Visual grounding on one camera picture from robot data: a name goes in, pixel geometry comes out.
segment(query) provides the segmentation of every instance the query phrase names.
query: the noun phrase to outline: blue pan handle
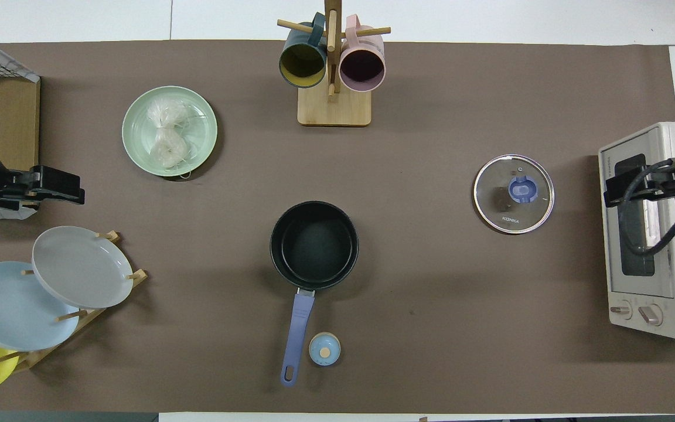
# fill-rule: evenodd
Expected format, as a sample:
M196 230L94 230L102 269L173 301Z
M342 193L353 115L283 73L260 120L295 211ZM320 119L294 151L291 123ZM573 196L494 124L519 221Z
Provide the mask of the blue pan handle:
M298 364L301 362L301 354L304 349L304 338L306 337L306 324L309 322L311 307L314 305L313 292L305 294L295 294L293 298L293 312L291 313L291 326L288 331L288 342L286 344L286 355L283 357L283 370L281 371L281 384L286 387L293 387L295 379L298 377Z

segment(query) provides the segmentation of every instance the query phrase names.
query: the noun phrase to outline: wooden mug holder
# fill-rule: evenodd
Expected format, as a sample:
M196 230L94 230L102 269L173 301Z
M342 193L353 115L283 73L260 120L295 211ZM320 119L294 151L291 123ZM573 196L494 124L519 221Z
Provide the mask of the wooden mug holder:
M109 240L112 243L118 243L118 241L121 240L120 235L115 232L115 230L111 230L108 233L96 233L96 237L102 237L107 240ZM25 270L22 271L23 274L33 274L33 270ZM145 270L137 270L134 273L131 273L130 275L126 276L127 280L132 280L132 289L137 287L140 283L143 281L147 280L148 275L145 272ZM68 339L71 339L72 337L75 336L78 332L80 332L81 329L84 328L87 324L90 324L97 316L101 315L105 311L105 308L102 309L80 309L77 312L72 312L67 315L62 315L58 318L56 318L56 321L64 321L69 318L80 318L79 321L77 321L77 327L74 329L73 333L69 336ZM14 358L18 358L17 365L14 368L14 372L20 372L24 371L26 369L32 368L36 363L40 362L43 358L45 358L49 353L53 352L56 348L58 348L61 344L56 345L51 348L46 348L44 350L33 350L32 352L14 352L14 353L9 353L8 355L0 357L0 363L4 362L5 360L10 360Z
M341 32L342 0L325 0L327 69L316 86L298 89L298 122L304 126L367 126L371 123L371 92L342 89L338 62L343 51L345 33ZM311 27L278 20L278 26L311 33ZM359 31L356 35L389 34L391 29Z

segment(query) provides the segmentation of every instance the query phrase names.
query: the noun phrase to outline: white tile floor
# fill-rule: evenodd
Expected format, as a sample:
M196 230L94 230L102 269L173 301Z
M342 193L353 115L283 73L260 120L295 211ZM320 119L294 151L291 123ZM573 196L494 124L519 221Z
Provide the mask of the white tile floor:
M319 0L0 0L0 43L282 40L287 29L275 25L278 18L310 21L321 7ZM345 0L343 10L360 13L363 24L391 26L386 41L672 45L675 87L675 0ZM166 414L163 420L230 420L232 416ZM465 417L438 416L432 420ZM262 415L237 417L259 420ZM324 420L343 419L332 415ZM383 415L381 420L417 420L417 415Z

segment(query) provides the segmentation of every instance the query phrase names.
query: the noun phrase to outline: brown tabletop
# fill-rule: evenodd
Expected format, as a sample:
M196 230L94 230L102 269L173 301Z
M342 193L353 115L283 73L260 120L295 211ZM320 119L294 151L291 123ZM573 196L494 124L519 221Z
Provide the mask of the brown tabletop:
M150 278L32 370L0 409L675 413L675 340L608 322L598 147L675 120L665 46L387 43L367 128L302 127L278 41L33 43L41 163L86 204L0 221L0 261L56 225L118 230ZM140 94L212 105L214 153L190 180L145 173L121 145ZM506 153L555 184L532 233L487 228L472 181ZM343 345L278 381L295 287L268 255L289 206L326 200L359 232L349 277L318 292L307 341Z

